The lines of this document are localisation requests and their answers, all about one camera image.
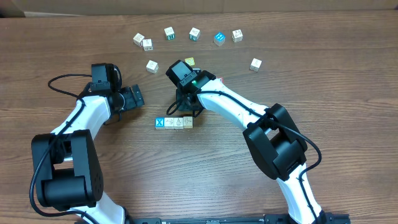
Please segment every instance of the wooden tabletop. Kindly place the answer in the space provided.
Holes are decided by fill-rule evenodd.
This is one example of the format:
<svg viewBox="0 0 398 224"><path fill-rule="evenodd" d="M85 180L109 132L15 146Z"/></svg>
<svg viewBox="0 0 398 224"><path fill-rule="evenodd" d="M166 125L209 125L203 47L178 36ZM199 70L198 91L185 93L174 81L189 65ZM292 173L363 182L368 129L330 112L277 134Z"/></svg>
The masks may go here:
<svg viewBox="0 0 398 224"><path fill-rule="evenodd" d="M167 41L170 26L176 39ZM192 27L201 30L198 42L188 38ZM242 42L231 40L236 29ZM137 32L154 51L134 45ZM226 35L221 47L213 43L218 32ZM30 142L75 107L48 80L90 74L91 64L104 62L120 68L124 85L139 84L145 99L95 139L105 191L117 204L134 217L287 213L277 182L220 115L204 111L193 129L155 130L154 118L175 99L165 71L188 57L243 97L288 109L322 150L308 178L324 211L349 213L352 223L398 223L397 11L0 19L0 53L0 223L77 220L44 218L30 207ZM262 60L259 72L249 70L253 58ZM156 74L147 72L148 60L159 63ZM88 81L54 85L79 93ZM312 164L316 152L306 157Z"/></svg>

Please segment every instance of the small block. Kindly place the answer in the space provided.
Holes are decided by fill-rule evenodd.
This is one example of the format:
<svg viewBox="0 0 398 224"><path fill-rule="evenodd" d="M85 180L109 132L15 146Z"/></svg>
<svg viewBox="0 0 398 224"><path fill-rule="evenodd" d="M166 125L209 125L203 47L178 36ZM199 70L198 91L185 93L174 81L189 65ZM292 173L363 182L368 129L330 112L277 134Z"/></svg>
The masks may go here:
<svg viewBox="0 0 398 224"><path fill-rule="evenodd" d="M164 129L164 118L155 118L155 128Z"/></svg>
<svg viewBox="0 0 398 224"><path fill-rule="evenodd" d="M241 30L232 31L232 40L234 42L239 42L243 40L243 34Z"/></svg>
<svg viewBox="0 0 398 224"><path fill-rule="evenodd" d="M222 34L221 32L219 32L218 34L216 34L215 36L214 36L214 43L217 45L217 46L221 46L221 45L223 45L224 43L225 43L225 35L224 34Z"/></svg>
<svg viewBox="0 0 398 224"><path fill-rule="evenodd" d="M173 27L168 27L168 28L164 29L164 32L166 33L167 40L172 40L175 38Z"/></svg>
<svg viewBox="0 0 398 224"><path fill-rule="evenodd" d="M260 66L261 66L261 61L254 58L253 61L251 62L250 70L253 70L253 71L255 71L255 72L258 72Z"/></svg>
<svg viewBox="0 0 398 224"><path fill-rule="evenodd" d="M144 38L145 37L142 34L137 33L132 40L134 41L135 44L142 47L142 41L144 40Z"/></svg>
<svg viewBox="0 0 398 224"><path fill-rule="evenodd" d="M191 116L184 116L184 128L193 128L193 118Z"/></svg>
<svg viewBox="0 0 398 224"><path fill-rule="evenodd" d="M159 69L158 64L154 61L149 60L147 64L147 71L155 74L158 69Z"/></svg>
<svg viewBox="0 0 398 224"><path fill-rule="evenodd" d="M182 118L174 118L174 129L183 129L183 121Z"/></svg>
<svg viewBox="0 0 398 224"><path fill-rule="evenodd" d="M164 119L164 128L165 129L174 129L174 118L165 118Z"/></svg>
<svg viewBox="0 0 398 224"><path fill-rule="evenodd" d="M194 61L193 58L186 58L186 59L185 59L185 62L186 62L187 64L189 64L189 66L194 66L194 65L195 65L195 61Z"/></svg>
<svg viewBox="0 0 398 224"><path fill-rule="evenodd" d="M193 41L198 41L199 36L200 36L200 30L192 27L191 32L189 32L189 39Z"/></svg>
<svg viewBox="0 0 398 224"><path fill-rule="evenodd" d="M142 41L142 46L144 47L145 51L153 50L154 46L152 45L152 39L145 39Z"/></svg>

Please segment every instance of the cable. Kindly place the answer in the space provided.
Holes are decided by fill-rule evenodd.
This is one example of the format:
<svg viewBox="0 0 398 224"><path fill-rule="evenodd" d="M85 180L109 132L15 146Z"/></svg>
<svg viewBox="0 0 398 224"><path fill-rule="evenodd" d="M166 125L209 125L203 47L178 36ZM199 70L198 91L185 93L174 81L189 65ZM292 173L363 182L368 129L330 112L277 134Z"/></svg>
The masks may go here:
<svg viewBox="0 0 398 224"><path fill-rule="evenodd" d="M55 142L59 139L59 137L72 125L72 123L77 119L77 117L79 117L79 115L81 114L81 112L83 112L84 107L86 106L85 101L80 98L78 95L75 95L73 93L69 93L67 91L63 91L63 90L59 90L57 88L54 88L51 86L51 83L54 82L55 80L58 80L59 78L63 78L63 77L91 77L91 75L84 75L84 74L67 74L67 75L60 75L58 77L55 77L53 79L51 79L48 82L48 86L50 89L57 91L59 93L63 93L69 96L73 96L75 97L77 100L81 101L81 107L80 109L77 111L77 113L72 117L71 120L67 121L65 126L61 129L61 131L55 136L55 138L50 142L48 148L44 151L44 154L42 156L42 158L40 159L40 162L38 163L35 172L32 176L32 180L30 182L30 189L29 189L29 200L30 200L30 204L32 205L32 208L35 210L35 212L37 212L39 215L42 215L44 217L61 217L64 215L81 215L81 217L86 217L90 222L92 222L93 224L98 224L98 222L91 217L89 214L87 214L86 212L83 211L79 211L79 210L72 210L72 211L66 211L66 212L58 212L58 213L47 213L47 212L43 212L41 211L41 209L36 205L35 203L35 199L34 199L34 187L35 187L35 183L37 180L37 176L39 174L39 171L44 163L45 158L48 156L52 146L55 144ZM86 87L84 88L84 92L87 92L88 89L90 88L90 84L91 83L87 83Z"/></svg>
<svg viewBox="0 0 398 224"><path fill-rule="evenodd" d="M242 102L240 102L240 101L239 101L238 99L236 99L235 97L233 97L233 96L231 96L231 95L229 95L229 94L227 94L227 93L225 93L225 92L222 92L222 91L199 91L198 93L187 94L187 95L185 95L184 97L182 97L181 99L176 100L174 103L172 103L172 104L169 106L169 108L167 109L166 114L167 114L167 115L171 115L171 114L173 114L174 112L176 112L176 111L178 110L178 107L180 107L180 105L182 104L183 100L188 99L188 97L197 96L198 94L207 94L207 93L210 93L210 94L218 94L218 95L226 96L226 97L228 97L229 99L233 100L235 103L237 103L239 106L241 106L242 108L244 108L245 110L249 111L250 114L253 114L253 115L255 115L255 116L259 117L259 118L263 117L263 115L261 115L261 114L255 112L253 109L249 108L248 106L246 106L245 104L243 104ZM175 109L174 109L171 113L169 113L169 111L171 110L171 108L172 108L174 105L176 105ZM272 123L273 125L277 126L278 128L282 128L282 129L285 130L285 131L290 131L291 133L295 134L297 137L302 138L304 141L308 142L308 143L316 150L316 152L317 152L317 154L318 154L318 160L317 160L314 164L310 165L309 167L307 167L306 169L304 169L303 171L301 171L301 173L298 175L298 181L300 182L300 186L301 186L302 192L303 192L303 194L304 194L305 200L307 201L308 207L310 208L311 213L312 213L312 215L314 216L315 223L317 224L317 223L318 223L317 214L315 213L315 211L314 211L314 209L313 209L313 207L312 207L312 205L311 205L310 199L308 198L307 192L305 191L302 177L303 177L303 175L304 175L307 171L312 170L312 169L315 168L317 165L319 165L319 163L321 163L321 160L322 160L321 151L319 150L318 146L317 146L313 141L311 141L309 138L307 138L307 137L304 136L303 134L300 134L300 133L294 131L293 129L290 129L290 128L284 126L283 124L280 124L279 122L274 121L273 119L270 119L270 118L265 118L265 119L266 119L268 122Z"/></svg>

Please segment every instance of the black cable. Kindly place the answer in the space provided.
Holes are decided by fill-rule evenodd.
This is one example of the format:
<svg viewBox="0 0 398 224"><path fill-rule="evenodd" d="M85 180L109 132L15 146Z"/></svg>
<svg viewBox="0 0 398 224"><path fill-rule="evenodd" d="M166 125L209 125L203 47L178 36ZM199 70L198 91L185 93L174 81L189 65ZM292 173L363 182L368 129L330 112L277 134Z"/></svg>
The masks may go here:
<svg viewBox="0 0 398 224"><path fill-rule="evenodd" d="M91 217L89 214L87 214L86 212L83 211L79 211L79 210L72 210L72 211L66 211L66 212L58 212L58 213L47 213L47 212L43 212L41 211L41 209L36 205L35 203L35 199L34 199L34 187L35 187L35 183L37 180L37 176L39 174L39 171L43 165L43 162L45 160L45 158L48 156L51 148L53 147L53 145L55 144L55 142L59 139L59 137L72 125L72 123L77 119L77 117L79 117L79 115L81 114L81 112L83 112L84 107L86 106L85 101L80 98L79 96L73 94L73 93L69 93L67 91L63 91L63 90L59 90L57 88L54 88L51 86L51 83L54 82L55 80L58 80L59 78L63 78L63 77L91 77L91 75L84 75L84 74L67 74L67 75L60 75L58 77L55 77L53 79L51 79L48 83L48 86L54 90L57 91L59 93L63 93L69 96L73 96L75 97L77 100L81 101L81 107L80 109L77 111L77 113L72 117L71 120L67 121L65 126L61 129L61 131L55 136L55 138L50 142L48 148L46 148L46 150L44 151L44 154L42 156L42 158L40 159L40 162L38 163L34 174L32 176L32 180L30 182L30 189L29 189L29 200L30 200L30 204L32 205L32 208L35 210L35 212L37 212L39 215L42 215L44 217L61 217L64 215L81 215L81 217L86 217L90 222L94 223L94 224L98 224L98 222ZM90 88L90 84L91 83L87 83L86 87L84 88L83 91L87 92L88 89Z"/></svg>
<svg viewBox="0 0 398 224"><path fill-rule="evenodd" d="M172 103L172 104L169 106L169 108L168 108L167 111L166 111L167 115L171 115L171 114L173 114L174 112L176 112L176 111L178 110L178 107L179 107L179 106L181 105L181 103L183 102L183 100L186 100L188 97L196 96L196 95L198 95L198 94L207 94L207 93L210 93L210 94L218 94L218 95L226 96L226 97L228 97L229 99L233 100L235 103L237 103L239 106L243 107L245 110L249 111L250 114L253 114L253 115L255 115L255 116L259 117L259 118L263 117L262 114L259 114L259 113L255 112L253 109L249 108L248 106L246 106L245 104L243 104L242 102L240 102L240 101L239 101L238 99L236 99L235 97L233 97L233 96L231 96L231 95L229 95L229 94L227 94L227 93L225 93L225 92L222 92L222 91L199 91L198 93L187 94L187 95L185 95L184 97L182 97L181 99L176 100L174 103ZM176 105L175 109L174 109L171 113L169 113L169 111L171 110L171 108L172 108L174 105ZM305 188L304 188L304 185L303 185L303 179L302 179L302 177L303 177L303 175L304 175L307 171L312 170L312 169L315 168L317 165L319 165L319 163L321 163L321 160L322 160L321 151L319 150L318 146L317 146L313 141L311 141L309 138L307 138L307 137L304 136L303 134L300 134L300 133L294 131L293 129L290 129L290 128L284 126L283 124L280 124L280 123L278 123L277 121L274 121L273 119L270 119L270 118L265 118L265 119L268 120L268 121L269 121L270 123L272 123L273 125L277 126L278 128L282 128L282 129L285 130L285 131L290 131L291 133L295 134L296 136L302 138L304 141L308 142L308 143L316 150L316 152L318 153L318 160L316 161L316 163L310 165L309 167L307 167L306 169L304 169L303 171L301 171L301 173L298 175L298 181L300 182L300 186L301 186L302 192L303 192L303 194L304 194L305 200L307 201L308 207L310 208L311 213L312 213L312 215L314 216L315 223L317 224L317 223L318 223L318 218L317 218L317 215L316 215L316 213L315 213L315 211L314 211L314 209L313 209L313 207L312 207L312 205L311 205L311 203L310 203L310 199L308 198L307 192L305 191Z"/></svg>

